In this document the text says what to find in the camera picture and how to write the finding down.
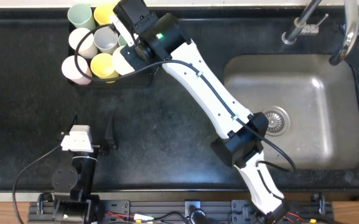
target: cup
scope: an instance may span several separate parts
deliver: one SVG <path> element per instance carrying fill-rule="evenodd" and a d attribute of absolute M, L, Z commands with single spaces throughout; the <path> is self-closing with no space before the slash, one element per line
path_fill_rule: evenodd
<path fill-rule="evenodd" d="M 88 63 L 86 60 L 78 56 L 78 66 L 80 66 L 81 71 L 83 71 L 85 74 L 87 74 L 89 77 L 92 77 L 92 73 L 90 68 L 88 67 Z M 70 79 L 71 81 L 79 84 L 79 85 L 87 85 L 91 82 L 91 80 L 85 78 L 76 68 L 75 62 L 74 62 L 74 55 L 69 56 L 63 61 L 62 64 L 62 73 L 63 75 Z"/>
<path fill-rule="evenodd" d="M 127 45 L 127 42 L 125 41 L 125 39 L 124 39 L 124 37 L 123 37 L 122 35 L 120 35 L 120 36 L 118 37 L 118 45 L 119 45 L 120 47 Z"/>
<path fill-rule="evenodd" d="M 81 39 L 89 33 L 89 29 L 87 28 L 77 28 L 73 30 L 73 32 L 68 36 L 68 44 L 72 47 L 72 49 L 76 49 L 78 46 L 78 43 L 81 41 Z M 85 58 L 91 59 L 96 54 L 98 54 L 98 48 L 93 43 L 93 34 L 89 35 L 85 41 L 81 44 L 80 50 L 78 53 Z"/>
<path fill-rule="evenodd" d="M 130 72 L 135 71 L 134 68 L 125 60 L 124 56 L 121 55 L 121 49 L 124 46 L 117 48 L 113 53 L 113 66 L 120 75 L 126 75 Z"/>
<path fill-rule="evenodd" d="M 102 79 L 118 77 L 118 73 L 114 70 L 112 56 L 107 53 L 98 54 L 92 59 L 91 71 Z"/>
<path fill-rule="evenodd" d="M 93 17 L 99 25 L 105 25 L 110 23 L 110 15 L 113 14 L 115 5 L 104 4 L 96 7 L 93 12 Z"/>
<path fill-rule="evenodd" d="M 118 34 L 110 27 L 100 28 L 95 32 L 93 41 L 101 52 L 113 54 L 118 47 Z"/>
<path fill-rule="evenodd" d="M 77 28 L 95 28 L 92 10 L 87 4 L 76 4 L 67 12 L 68 20 Z"/>

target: green light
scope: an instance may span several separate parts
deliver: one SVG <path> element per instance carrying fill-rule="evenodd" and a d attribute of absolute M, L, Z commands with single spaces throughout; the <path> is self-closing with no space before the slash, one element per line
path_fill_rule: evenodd
<path fill-rule="evenodd" d="M 158 34 L 156 35 L 156 37 L 157 37 L 158 39 L 164 38 L 164 36 L 163 36 L 161 33 L 158 33 Z"/>

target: yellow cup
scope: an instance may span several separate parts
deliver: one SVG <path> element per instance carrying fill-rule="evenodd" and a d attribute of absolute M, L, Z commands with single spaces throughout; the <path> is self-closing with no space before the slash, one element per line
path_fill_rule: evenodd
<path fill-rule="evenodd" d="M 96 7 L 93 12 L 93 17 L 99 23 L 99 25 L 105 25 L 110 23 L 110 15 L 113 13 L 113 4 L 104 4 Z"/>
<path fill-rule="evenodd" d="M 113 66 L 113 56 L 107 53 L 98 54 L 92 59 L 91 71 L 97 77 L 102 79 L 118 77 L 118 72 L 116 72 Z"/>

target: faucet handle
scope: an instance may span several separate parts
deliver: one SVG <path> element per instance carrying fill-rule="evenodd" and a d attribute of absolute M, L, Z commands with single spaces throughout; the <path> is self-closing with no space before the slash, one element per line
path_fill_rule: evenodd
<path fill-rule="evenodd" d="M 323 17 L 317 24 L 306 24 L 304 28 L 302 28 L 301 33 L 299 35 L 316 35 L 319 33 L 319 26 L 321 23 L 328 18 L 328 14 Z"/>

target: wooden surface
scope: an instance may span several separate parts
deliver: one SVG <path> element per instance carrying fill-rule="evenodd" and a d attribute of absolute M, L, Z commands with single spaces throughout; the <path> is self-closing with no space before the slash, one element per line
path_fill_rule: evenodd
<path fill-rule="evenodd" d="M 23 219 L 27 222 L 29 202 L 18 202 L 17 206 Z M 359 224 L 359 202 L 333 202 L 335 220 L 341 223 Z M 0 202 L 0 224 L 16 224 L 13 205 L 11 202 Z"/>

